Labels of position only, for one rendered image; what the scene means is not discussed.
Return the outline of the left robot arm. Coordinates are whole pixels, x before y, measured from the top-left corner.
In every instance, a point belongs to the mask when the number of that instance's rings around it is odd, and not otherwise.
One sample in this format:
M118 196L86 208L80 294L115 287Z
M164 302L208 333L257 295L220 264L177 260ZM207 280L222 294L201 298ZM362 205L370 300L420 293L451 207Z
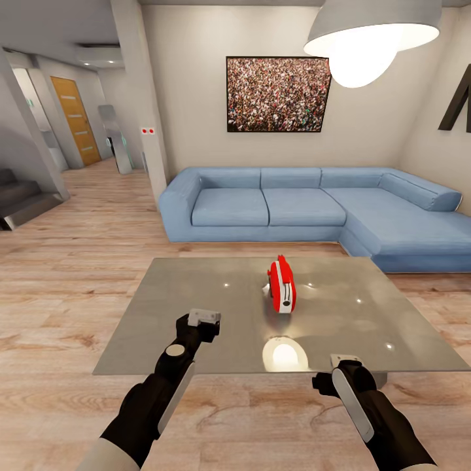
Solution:
M161 354L154 374L130 389L119 414L74 471L141 471L195 374L196 351L219 335L221 318L218 311L192 308L177 320L177 338Z

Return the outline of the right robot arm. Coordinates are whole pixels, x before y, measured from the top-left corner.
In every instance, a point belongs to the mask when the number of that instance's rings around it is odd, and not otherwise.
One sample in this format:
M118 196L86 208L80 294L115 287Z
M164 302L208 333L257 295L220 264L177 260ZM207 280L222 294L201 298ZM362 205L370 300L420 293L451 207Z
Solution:
M313 388L342 400L379 471L440 471L360 358L331 354L330 363L330 374L312 377Z

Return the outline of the radio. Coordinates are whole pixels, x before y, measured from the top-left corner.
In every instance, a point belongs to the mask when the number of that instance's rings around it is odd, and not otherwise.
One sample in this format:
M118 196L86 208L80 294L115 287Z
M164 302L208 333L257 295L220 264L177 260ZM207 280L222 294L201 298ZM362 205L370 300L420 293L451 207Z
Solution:
M278 255L278 261L271 264L270 296L273 298L273 307L279 313L293 312L296 304L296 289L292 269L283 255Z

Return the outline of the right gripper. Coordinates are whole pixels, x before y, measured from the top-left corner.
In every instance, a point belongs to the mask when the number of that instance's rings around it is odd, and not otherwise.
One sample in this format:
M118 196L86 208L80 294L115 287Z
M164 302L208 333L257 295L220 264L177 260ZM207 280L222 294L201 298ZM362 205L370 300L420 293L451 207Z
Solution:
M323 374L319 372L316 377L312 377L312 384L314 389L319 390L319 394L327 396L335 396L340 398L338 392L332 383L332 374Z

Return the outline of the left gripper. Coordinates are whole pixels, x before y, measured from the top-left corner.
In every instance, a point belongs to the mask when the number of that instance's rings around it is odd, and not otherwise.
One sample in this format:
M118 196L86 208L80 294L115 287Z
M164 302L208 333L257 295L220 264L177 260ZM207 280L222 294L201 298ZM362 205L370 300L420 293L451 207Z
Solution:
M190 326L188 319L189 313L177 320L177 338L183 334L191 334L197 339L199 348L202 341L212 343L214 335L219 335L220 321L201 321L198 326Z

